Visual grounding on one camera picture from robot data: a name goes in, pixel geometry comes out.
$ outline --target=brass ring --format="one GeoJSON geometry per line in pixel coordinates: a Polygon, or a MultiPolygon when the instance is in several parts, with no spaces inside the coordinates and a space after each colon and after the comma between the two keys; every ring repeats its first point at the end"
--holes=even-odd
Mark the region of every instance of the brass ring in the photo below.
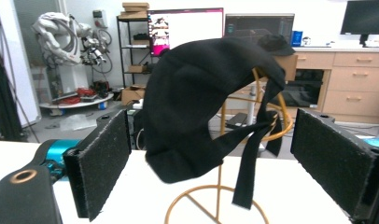
{"type": "Polygon", "coordinates": [[[28,180],[31,180],[33,177],[37,175],[36,170],[24,170],[20,171],[19,173],[15,174],[10,178],[10,182],[12,184],[21,184],[28,180]]]}

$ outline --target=black fabric bag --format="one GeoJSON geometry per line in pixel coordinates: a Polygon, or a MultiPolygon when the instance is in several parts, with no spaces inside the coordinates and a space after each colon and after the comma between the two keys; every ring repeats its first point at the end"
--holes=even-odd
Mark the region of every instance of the black fabric bag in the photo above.
{"type": "MultiPolygon", "coordinates": [[[[242,156],[233,197],[233,203],[250,208],[261,138],[270,130],[281,130],[276,112],[267,112],[266,105],[284,87],[285,72],[274,58],[239,38],[200,40],[171,49],[154,68],[145,93],[147,162],[166,183],[199,177],[222,164],[253,133],[242,156]],[[212,139],[208,121],[231,93],[255,80],[253,68],[269,78],[256,124],[212,139]]],[[[280,144],[277,140],[267,149],[277,156],[280,144]]]]}

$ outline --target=computer monitor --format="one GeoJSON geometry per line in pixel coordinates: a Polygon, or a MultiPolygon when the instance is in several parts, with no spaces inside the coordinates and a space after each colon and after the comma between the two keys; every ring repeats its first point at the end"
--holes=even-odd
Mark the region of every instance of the computer monitor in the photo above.
{"type": "Polygon", "coordinates": [[[348,1],[341,35],[361,35],[362,45],[369,35],[379,35],[379,1],[348,1]]]}
{"type": "Polygon", "coordinates": [[[227,14],[224,36],[236,36],[257,43],[264,35],[282,35],[291,43],[293,13],[227,14]]]}
{"type": "Polygon", "coordinates": [[[222,7],[149,10],[147,17],[151,56],[190,41],[223,36],[222,7]]]}

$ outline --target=wooden cabinet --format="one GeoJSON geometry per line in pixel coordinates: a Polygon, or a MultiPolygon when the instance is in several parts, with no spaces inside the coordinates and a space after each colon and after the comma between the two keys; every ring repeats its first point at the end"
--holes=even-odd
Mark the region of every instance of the wooden cabinet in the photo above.
{"type": "Polygon", "coordinates": [[[338,121],[379,122],[379,53],[336,52],[322,112],[338,121]]]}
{"type": "Polygon", "coordinates": [[[297,68],[331,69],[334,52],[297,52],[297,68]]]}

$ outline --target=white wall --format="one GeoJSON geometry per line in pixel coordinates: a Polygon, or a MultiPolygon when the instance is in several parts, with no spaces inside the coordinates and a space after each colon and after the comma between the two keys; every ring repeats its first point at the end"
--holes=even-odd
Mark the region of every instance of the white wall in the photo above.
{"type": "MultiPolygon", "coordinates": [[[[141,1],[64,1],[68,13],[72,13],[78,21],[91,25],[93,25],[91,16],[93,10],[104,9],[106,11],[109,23],[106,30],[113,37],[113,43],[109,50],[115,66],[113,71],[107,75],[107,80],[111,86],[122,85],[116,17],[123,10],[122,2],[141,1]]],[[[145,2],[149,2],[151,9],[224,7],[225,13],[295,13],[293,30],[303,31],[303,36],[310,36],[313,43],[359,39],[359,35],[340,35],[346,7],[345,0],[148,0],[145,2]]],[[[373,38],[379,39],[379,35],[370,35],[370,39],[373,38]]]]}

